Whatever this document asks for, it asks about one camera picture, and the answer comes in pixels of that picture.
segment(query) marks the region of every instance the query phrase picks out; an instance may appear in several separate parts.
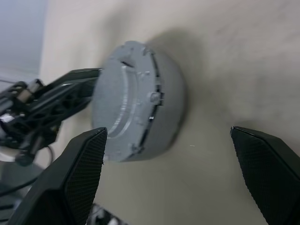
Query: white wall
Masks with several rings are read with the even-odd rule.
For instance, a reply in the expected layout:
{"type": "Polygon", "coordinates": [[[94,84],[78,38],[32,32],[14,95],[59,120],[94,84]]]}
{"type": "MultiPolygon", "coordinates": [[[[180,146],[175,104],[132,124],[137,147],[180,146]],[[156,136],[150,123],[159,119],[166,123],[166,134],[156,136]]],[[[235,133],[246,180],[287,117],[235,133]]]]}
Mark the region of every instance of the white wall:
{"type": "Polygon", "coordinates": [[[0,80],[38,76],[46,5],[47,0],[0,1],[0,80]]]}

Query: beige table surface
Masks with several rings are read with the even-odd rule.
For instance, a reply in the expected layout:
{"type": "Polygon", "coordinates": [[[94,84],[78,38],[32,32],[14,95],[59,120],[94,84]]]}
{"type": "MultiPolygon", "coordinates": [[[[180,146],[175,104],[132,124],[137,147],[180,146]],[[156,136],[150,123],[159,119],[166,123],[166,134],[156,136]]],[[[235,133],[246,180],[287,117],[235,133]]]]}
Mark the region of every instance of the beige table surface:
{"type": "MultiPolygon", "coordinates": [[[[95,201],[131,225],[265,225],[229,131],[259,129],[300,153],[299,12],[297,0],[49,0],[46,83],[100,67],[127,40],[165,50],[187,82],[175,144],[151,161],[105,163],[95,201]]],[[[89,128],[90,110],[67,120],[56,155],[89,128]]]]}

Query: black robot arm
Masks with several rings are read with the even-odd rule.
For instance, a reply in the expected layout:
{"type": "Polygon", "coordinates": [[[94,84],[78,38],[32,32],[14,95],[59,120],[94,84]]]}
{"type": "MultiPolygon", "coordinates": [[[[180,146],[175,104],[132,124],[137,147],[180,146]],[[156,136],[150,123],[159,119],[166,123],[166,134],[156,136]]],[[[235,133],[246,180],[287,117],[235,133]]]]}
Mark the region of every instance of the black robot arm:
{"type": "Polygon", "coordinates": [[[0,146],[18,149],[20,165],[55,142],[61,122],[90,102],[100,69],[72,70],[44,86],[37,79],[17,82],[0,93],[0,146]]]}

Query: black cable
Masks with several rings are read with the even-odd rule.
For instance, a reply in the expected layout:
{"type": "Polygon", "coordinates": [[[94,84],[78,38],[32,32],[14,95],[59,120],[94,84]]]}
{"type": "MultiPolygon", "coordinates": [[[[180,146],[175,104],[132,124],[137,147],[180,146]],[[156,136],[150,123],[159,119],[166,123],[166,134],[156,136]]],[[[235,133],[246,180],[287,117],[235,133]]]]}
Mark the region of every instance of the black cable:
{"type": "MultiPolygon", "coordinates": [[[[50,146],[47,146],[47,148],[48,148],[49,153],[50,153],[50,163],[49,163],[49,165],[51,165],[52,162],[54,161],[54,151],[53,151],[52,147],[50,147],[50,146]]],[[[9,189],[7,191],[1,192],[0,193],[0,198],[3,197],[3,196],[9,195],[9,194],[11,194],[11,193],[13,193],[15,191],[18,191],[18,190],[20,190],[20,189],[22,189],[24,187],[27,187],[27,186],[29,186],[31,184],[33,184],[37,179],[38,179],[38,177],[33,178],[32,180],[29,180],[29,181],[27,181],[24,184],[21,184],[19,186],[13,187],[13,188],[11,188],[11,189],[9,189]]]]}
{"type": "Polygon", "coordinates": [[[4,82],[4,83],[13,83],[13,84],[15,84],[15,82],[14,81],[6,81],[6,80],[0,80],[0,82],[4,82]]]}
{"type": "Polygon", "coordinates": [[[0,219],[0,223],[7,222],[9,219],[0,219]]]}
{"type": "Polygon", "coordinates": [[[10,210],[10,209],[13,209],[13,208],[14,208],[13,204],[0,206],[0,210],[10,210]]]}

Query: gray cylindrical object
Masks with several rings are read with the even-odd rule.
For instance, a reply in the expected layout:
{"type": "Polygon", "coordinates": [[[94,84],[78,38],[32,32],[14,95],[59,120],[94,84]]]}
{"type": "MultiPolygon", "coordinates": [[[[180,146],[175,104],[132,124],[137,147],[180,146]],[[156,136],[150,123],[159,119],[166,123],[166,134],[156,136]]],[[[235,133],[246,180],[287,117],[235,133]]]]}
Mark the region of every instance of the gray cylindrical object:
{"type": "Polygon", "coordinates": [[[165,54],[129,41],[103,66],[92,101],[92,125],[107,127],[105,159],[133,161],[166,151],[185,111],[179,67],[165,54]]]}

